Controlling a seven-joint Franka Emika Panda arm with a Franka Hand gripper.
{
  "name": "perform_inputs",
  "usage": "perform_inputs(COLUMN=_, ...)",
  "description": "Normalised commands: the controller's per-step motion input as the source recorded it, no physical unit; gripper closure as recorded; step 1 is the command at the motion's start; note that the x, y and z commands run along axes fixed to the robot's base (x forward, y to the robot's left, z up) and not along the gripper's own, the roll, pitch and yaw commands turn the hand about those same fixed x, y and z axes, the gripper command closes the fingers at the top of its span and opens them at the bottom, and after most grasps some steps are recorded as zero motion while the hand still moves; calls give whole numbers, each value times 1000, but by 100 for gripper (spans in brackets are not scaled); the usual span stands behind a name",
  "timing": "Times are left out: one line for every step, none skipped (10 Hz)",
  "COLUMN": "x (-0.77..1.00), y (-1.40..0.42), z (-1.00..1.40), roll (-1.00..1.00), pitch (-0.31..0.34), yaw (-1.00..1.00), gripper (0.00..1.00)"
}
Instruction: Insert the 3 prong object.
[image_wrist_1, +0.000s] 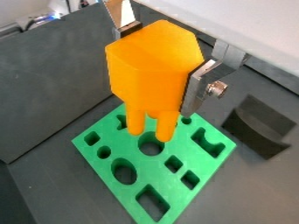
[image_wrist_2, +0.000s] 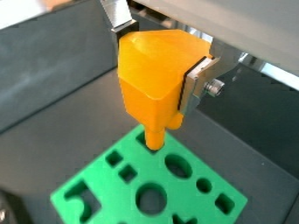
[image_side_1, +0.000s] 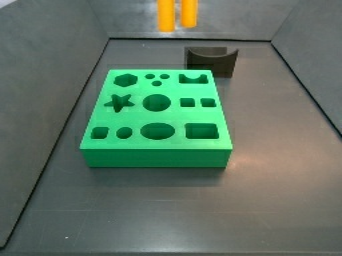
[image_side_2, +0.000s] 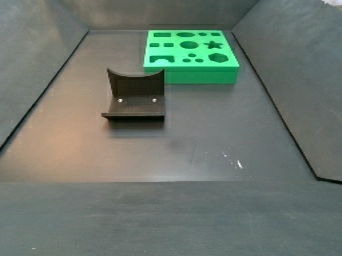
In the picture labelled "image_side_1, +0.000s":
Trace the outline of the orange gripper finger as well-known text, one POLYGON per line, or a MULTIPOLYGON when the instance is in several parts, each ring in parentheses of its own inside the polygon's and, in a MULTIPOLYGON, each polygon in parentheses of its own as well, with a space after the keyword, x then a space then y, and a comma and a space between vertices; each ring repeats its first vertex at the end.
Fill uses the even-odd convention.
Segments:
POLYGON ((162 32, 175 29, 175 0, 158 0, 158 27, 162 32))
POLYGON ((197 26, 198 0, 181 0, 181 24, 186 28, 197 26))

